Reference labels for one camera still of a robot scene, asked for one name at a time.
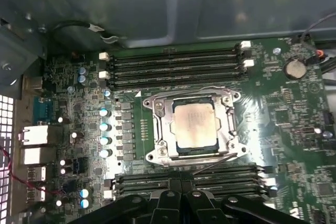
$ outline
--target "green circuit board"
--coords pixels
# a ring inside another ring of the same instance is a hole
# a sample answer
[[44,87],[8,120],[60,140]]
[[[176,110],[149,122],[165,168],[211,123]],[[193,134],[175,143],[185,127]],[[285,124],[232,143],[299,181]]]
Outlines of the green circuit board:
[[[122,59],[171,49],[174,52],[219,50],[234,48],[240,42],[129,49],[113,51],[110,55]],[[280,48],[281,53],[274,54],[274,48]],[[64,126],[65,138],[59,143],[58,157],[87,159],[85,172],[54,178],[57,186],[76,180],[76,192],[69,195],[71,203],[51,208],[59,222],[67,223],[106,204],[104,181],[114,178],[115,174],[174,169],[145,160],[146,154],[154,149],[154,125],[153,113],[144,108],[143,101],[164,91],[209,86],[227,87],[241,93],[241,99],[235,103],[235,120],[239,141],[248,147],[248,153],[232,163],[274,167],[274,173],[268,177],[275,179],[278,192],[277,197],[267,199],[267,203],[310,223],[317,223],[317,215],[323,215],[326,223],[336,222],[336,140],[319,66],[307,66],[306,75],[299,80],[288,79],[283,68],[289,59],[311,57],[300,44],[292,44],[291,38],[252,40],[249,50],[254,66],[248,68],[248,78],[176,87],[117,89],[112,90],[109,99],[103,95],[106,87],[101,87],[98,79],[98,53],[81,55],[82,60],[76,62],[63,56],[49,59],[45,85],[51,91],[49,108],[53,112],[48,119],[35,116],[34,121],[49,120],[57,124],[59,116],[68,116],[71,123]],[[89,82],[85,86],[77,81],[80,67],[88,71]],[[73,93],[67,91],[69,86],[75,88]],[[100,108],[111,111],[111,117],[102,119]],[[113,130],[102,133],[99,129],[102,122],[112,125]],[[74,130],[84,133],[83,140],[70,142],[69,135]],[[323,132],[333,136],[327,139]],[[101,136],[111,137],[112,143],[102,146]],[[113,151],[106,159],[99,156],[105,148]],[[92,188],[89,209],[80,208],[78,190],[82,188]]]

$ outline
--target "red wire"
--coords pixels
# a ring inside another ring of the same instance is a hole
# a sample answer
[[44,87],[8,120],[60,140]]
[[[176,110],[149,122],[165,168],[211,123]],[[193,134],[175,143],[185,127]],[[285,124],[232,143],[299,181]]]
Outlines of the red wire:
[[8,175],[10,177],[12,177],[13,180],[19,181],[20,183],[27,185],[29,188],[35,188],[36,190],[44,191],[44,192],[46,192],[48,194],[58,195],[58,194],[62,194],[63,193],[63,191],[61,191],[61,190],[58,190],[58,191],[48,191],[46,189],[43,189],[41,187],[33,185],[29,181],[25,181],[25,180],[20,179],[19,177],[15,176],[13,174],[12,160],[11,160],[10,154],[1,145],[0,145],[0,150],[4,153],[4,156],[8,158]]

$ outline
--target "chip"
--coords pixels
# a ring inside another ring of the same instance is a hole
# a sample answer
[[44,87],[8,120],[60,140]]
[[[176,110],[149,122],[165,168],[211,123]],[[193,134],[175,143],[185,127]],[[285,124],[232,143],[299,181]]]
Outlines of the chip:
[[132,153],[124,154],[123,160],[124,161],[132,161],[134,159],[134,156]]
[[317,187],[319,195],[321,196],[333,195],[333,190],[330,183],[318,184]]
[[74,111],[80,111],[82,109],[82,105],[81,104],[75,104],[74,107]]
[[131,112],[124,112],[121,114],[121,120],[131,120],[132,113]]
[[132,104],[130,102],[123,102],[120,104],[121,110],[130,110],[132,108]]
[[90,123],[89,128],[90,128],[90,130],[96,130],[97,129],[97,124],[96,123]]
[[103,173],[102,168],[96,168],[96,169],[94,169],[94,171],[95,171],[95,175],[102,175],[102,173]]
[[96,87],[97,87],[97,83],[96,82],[90,83],[90,88],[95,89]]
[[210,103],[192,103],[175,108],[172,131],[180,148],[213,146],[217,143],[215,111]]
[[134,146],[133,146],[132,143],[126,143],[126,144],[123,145],[123,149],[124,149],[124,150],[127,150],[127,151],[132,150],[133,147],[134,147]]
[[83,148],[82,147],[76,148],[76,153],[77,154],[82,154],[83,153]]
[[131,130],[133,129],[133,123],[122,123],[123,130]]
[[94,191],[100,191],[100,184],[94,184],[93,185],[93,190]]
[[134,136],[133,133],[131,132],[126,132],[122,134],[122,139],[123,140],[133,140]]

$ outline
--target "motherboard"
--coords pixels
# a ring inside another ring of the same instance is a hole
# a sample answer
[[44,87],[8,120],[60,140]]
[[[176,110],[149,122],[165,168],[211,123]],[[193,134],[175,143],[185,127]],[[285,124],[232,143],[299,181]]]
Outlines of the motherboard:
[[[334,119],[312,56],[295,38],[269,38],[49,57],[33,121],[62,130],[43,181],[64,193],[30,191],[28,202],[68,223],[129,194],[149,198],[170,170],[229,157],[195,187],[336,223]],[[27,164],[39,180],[41,165]]]

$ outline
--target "cpu socket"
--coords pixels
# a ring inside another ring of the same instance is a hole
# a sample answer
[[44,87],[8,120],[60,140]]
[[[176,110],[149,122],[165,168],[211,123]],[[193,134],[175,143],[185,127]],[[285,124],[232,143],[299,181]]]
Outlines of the cpu socket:
[[240,97],[225,87],[205,87],[145,99],[143,106],[153,111],[155,146],[146,160],[181,166],[217,162],[232,153],[244,155],[246,146],[238,141],[234,116],[234,102]]

